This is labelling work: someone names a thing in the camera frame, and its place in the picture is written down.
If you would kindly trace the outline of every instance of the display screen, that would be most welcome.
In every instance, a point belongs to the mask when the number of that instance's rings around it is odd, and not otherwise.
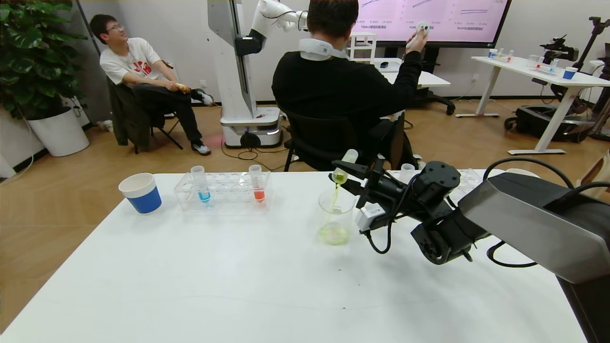
[[[421,21],[429,42],[495,42],[510,0],[359,0],[354,32],[376,33],[379,41],[406,41]]]

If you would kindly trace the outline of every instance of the glasses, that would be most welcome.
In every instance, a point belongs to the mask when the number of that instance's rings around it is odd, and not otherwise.
[[[112,26],[110,29],[108,29],[108,32],[112,31],[112,30],[122,30],[124,29],[123,25],[114,25]]]

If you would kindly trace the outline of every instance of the wooden floor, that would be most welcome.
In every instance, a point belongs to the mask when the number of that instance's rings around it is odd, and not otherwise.
[[[407,119],[415,128],[407,133],[417,154],[425,161],[444,161],[457,168],[486,168],[509,157],[507,150],[532,149],[537,139],[505,132],[504,119],[531,101],[499,101],[488,109],[502,118],[455,118],[445,115],[440,104],[410,110]],[[473,112],[476,101],[459,101],[458,113]],[[161,133],[151,151],[134,155],[133,146],[118,146],[109,132],[87,131],[91,146],[72,156],[46,156],[15,182],[0,186],[0,330],[11,323],[74,249],[121,201],[118,183],[141,172],[184,173],[194,165],[208,172],[245,171],[253,164],[227,157],[220,149],[220,110],[196,109],[199,128],[212,155],[201,157],[190,149],[178,150]],[[180,126],[172,135],[184,146],[188,141]],[[610,148],[608,143],[587,139],[582,144],[552,143],[566,155],[539,156],[562,169],[572,180]],[[235,156],[239,151],[226,150]],[[285,162],[285,151],[260,154],[258,160],[276,168]],[[552,172],[521,162],[520,167],[559,182]],[[291,171],[312,170],[303,163]]]

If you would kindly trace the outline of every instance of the man in white t-shirt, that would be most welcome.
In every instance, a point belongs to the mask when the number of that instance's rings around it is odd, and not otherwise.
[[[90,27],[99,41],[108,46],[99,58],[108,78],[116,85],[130,87],[136,102],[144,110],[169,108],[175,111],[192,149],[201,155],[209,155],[211,150],[201,141],[202,135],[197,129],[191,99],[209,106],[213,103],[212,98],[200,89],[181,90],[176,75],[153,47],[142,38],[127,37],[124,27],[114,17],[95,15]]]

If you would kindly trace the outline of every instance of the blue liquid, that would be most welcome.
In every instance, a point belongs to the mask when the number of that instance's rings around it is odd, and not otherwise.
[[[199,191],[197,193],[199,194],[199,200],[201,200],[202,203],[210,201],[210,198],[212,197],[209,190],[207,192]]]

